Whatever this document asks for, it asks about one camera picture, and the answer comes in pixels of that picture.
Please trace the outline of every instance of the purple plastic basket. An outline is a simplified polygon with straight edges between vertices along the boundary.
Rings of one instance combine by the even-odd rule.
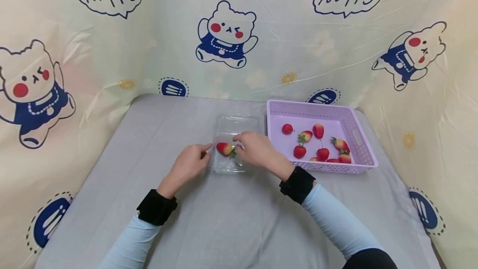
[[[304,130],[312,131],[312,126],[317,122],[324,126],[322,143],[312,136],[312,139],[304,144],[307,149],[306,155],[302,159],[295,158],[293,149],[298,145],[298,134]],[[287,123],[294,128],[294,132],[289,135],[282,133],[282,126]],[[361,174],[378,166],[377,158],[354,110],[347,106],[268,100],[267,135],[274,147],[293,165],[301,166],[307,171]],[[352,164],[308,161],[311,157],[315,157],[315,153],[322,145],[329,149],[329,158],[338,157],[338,151],[330,141],[331,137],[346,140],[350,147]]]

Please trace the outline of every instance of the fake strawberry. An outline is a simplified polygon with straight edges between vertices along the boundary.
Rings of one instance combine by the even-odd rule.
[[[321,149],[317,150],[317,158],[319,161],[325,161],[328,158],[329,151],[326,147],[322,147]]]
[[[309,130],[302,131],[301,133],[299,133],[298,143],[304,144],[306,142],[309,142],[311,138],[312,138],[312,131],[309,131]]]
[[[340,163],[352,163],[352,158],[350,158],[350,155],[348,154],[341,154],[339,155],[339,161]]]
[[[350,154],[349,145],[345,142],[345,140],[332,137],[332,143],[334,144],[334,147],[339,150],[340,153]]]
[[[218,142],[216,144],[216,149],[224,156],[234,157],[237,155],[236,149],[230,143],[227,142]]]
[[[285,124],[285,125],[282,126],[282,133],[283,134],[289,135],[293,131],[294,131],[294,128],[292,127],[291,124]]]
[[[322,124],[315,124],[314,127],[312,127],[312,131],[316,139],[322,139],[322,137],[324,137],[324,126]]]
[[[301,159],[303,156],[305,156],[305,153],[307,153],[307,150],[303,146],[295,146],[294,147],[294,157],[297,159]]]

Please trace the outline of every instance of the basket handle hole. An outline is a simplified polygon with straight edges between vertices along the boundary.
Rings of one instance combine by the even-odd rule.
[[[357,129],[354,129],[352,131],[352,133],[355,136],[355,140],[356,140],[358,146],[361,147],[362,144],[363,144],[363,140],[362,140],[362,136],[361,136],[360,132]]]

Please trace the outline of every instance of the blue circle sticker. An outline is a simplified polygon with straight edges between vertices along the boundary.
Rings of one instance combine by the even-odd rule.
[[[182,80],[166,77],[159,81],[159,93],[164,96],[187,97],[189,87]]]
[[[39,248],[44,248],[50,240],[53,231],[60,223],[66,210],[70,207],[73,197],[69,191],[57,193],[54,199],[47,202],[46,206],[40,208],[37,215],[32,219],[32,225],[28,227],[27,247],[33,253],[38,253]]]
[[[443,217],[439,215],[438,209],[428,196],[423,191],[414,187],[410,188],[409,194],[425,230],[432,235],[443,234],[446,227],[443,223]]]
[[[324,88],[315,92],[307,100],[309,103],[333,104],[340,99],[340,92],[333,88]]]

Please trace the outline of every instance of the gray table surface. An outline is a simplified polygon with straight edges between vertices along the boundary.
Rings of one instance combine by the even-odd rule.
[[[265,131],[265,103],[139,96],[35,268],[96,268],[183,147],[212,141],[220,113],[258,116]],[[378,168],[314,177],[364,222],[399,269],[439,268],[408,188],[365,115],[356,113]],[[340,252],[278,184],[260,170],[206,172],[177,194],[179,207],[154,241],[145,268],[341,268]]]

